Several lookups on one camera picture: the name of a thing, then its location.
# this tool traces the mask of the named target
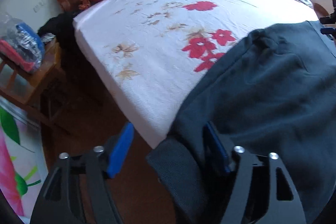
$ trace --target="folded clothes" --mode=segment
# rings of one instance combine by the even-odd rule
[[[0,39],[0,52],[12,60],[16,65],[19,65],[25,71],[31,71],[35,63],[27,62],[24,60],[20,54],[5,40]]]

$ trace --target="red flower pattern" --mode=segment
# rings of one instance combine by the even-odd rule
[[[225,46],[228,41],[236,41],[236,39],[231,36],[232,32],[229,30],[218,29],[215,33],[211,34],[212,38],[216,39],[221,46]]]
[[[221,58],[224,55],[223,52],[219,52],[217,54],[213,54],[212,52],[209,52],[207,56],[201,57],[200,59],[203,61],[198,67],[194,69],[195,72],[200,72],[205,69],[210,69],[214,63],[217,62],[219,58]]]
[[[217,47],[204,37],[194,37],[189,40],[189,45],[185,46],[182,51],[189,52],[190,58],[200,58],[205,51],[215,50]]]
[[[183,6],[188,11],[197,10],[197,11],[209,11],[213,10],[213,8],[217,7],[217,5],[210,1],[197,1],[195,4],[189,4]]]
[[[229,30],[218,29],[215,33],[209,34],[211,34],[211,38],[215,39],[221,46],[225,46],[228,41],[236,40],[233,36],[231,36],[232,32]],[[203,61],[194,69],[195,72],[200,72],[210,69],[212,65],[225,54],[224,52],[213,53],[213,50],[216,49],[216,44],[211,42],[209,38],[193,37],[189,40],[189,44],[185,46],[182,51],[190,51],[190,58],[197,58]]]

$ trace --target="metal bolt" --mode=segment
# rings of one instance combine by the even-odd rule
[[[234,150],[235,150],[237,153],[244,153],[244,152],[245,152],[245,148],[242,147],[242,146],[235,146],[235,147],[234,147]]]
[[[59,154],[59,158],[61,160],[65,160],[65,159],[69,158],[69,154],[66,153],[66,152],[63,152],[63,153]]]
[[[95,146],[93,148],[93,150],[96,152],[96,153],[100,153],[100,152],[103,152],[104,151],[104,147],[99,145],[99,146]]]
[[[277,160],[279,158],[279,155],[277,153],[269,153],[269,157],[273,160]]]

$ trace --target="pink flower poster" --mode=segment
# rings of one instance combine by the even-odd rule
[[[0,189],[17,215],[30,218],[46,166],[39,127],[15,116],[0,106]]]

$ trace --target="floral bed sheet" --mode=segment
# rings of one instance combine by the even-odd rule
[[[80,49],[154,148],[184,98],[240,39],[275,23],[317,19],[296,0],[104,0],[74,26]]]

